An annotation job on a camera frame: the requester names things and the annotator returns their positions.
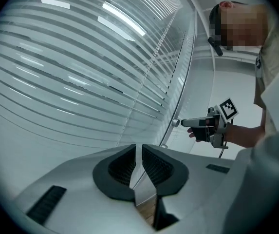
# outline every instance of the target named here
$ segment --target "hair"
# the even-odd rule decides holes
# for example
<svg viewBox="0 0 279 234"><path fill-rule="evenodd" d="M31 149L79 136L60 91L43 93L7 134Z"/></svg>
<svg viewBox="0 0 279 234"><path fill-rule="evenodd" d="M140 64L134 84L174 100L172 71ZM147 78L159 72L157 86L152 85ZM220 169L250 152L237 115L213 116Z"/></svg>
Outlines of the hair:
<svg viewBox="0 0 279 234"><path fill-rule="evenodd" d="M247 3L243 2L237 2L237 1L231 1L233 3L237 4L243 4L247 5ZM225 36L222 36L222 18L221 13L219 9L219 4L215 5L212 9L210 15L209 15L209 23L210 23L210 29L214 30L216 36L220 36L220 39L217 39L217 37L214 37L215 42L218 45L224 46L225 49L231 49L232 47L227 48L227 39Z"/></svg>

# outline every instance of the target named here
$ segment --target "white wall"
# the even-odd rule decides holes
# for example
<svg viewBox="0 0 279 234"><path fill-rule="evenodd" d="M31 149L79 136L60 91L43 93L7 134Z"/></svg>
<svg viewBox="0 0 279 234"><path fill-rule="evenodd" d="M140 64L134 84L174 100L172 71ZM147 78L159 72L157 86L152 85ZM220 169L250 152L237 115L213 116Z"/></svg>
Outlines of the white wall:
<svg viewBox="0 0 279 234"><path fill-rule="evenodd" d="M253 104L255 92L255 76L253 64L217 59L216 73L210 107L222 102L228 97L234 101L239 114L234 118L234 124L245 127L260 125L262 109ZM242 147L228 143L229 149L223 153L223 158L235 159ZM210 143L195 143L191 154L218 157L220 149L215 149Z"/></svg>

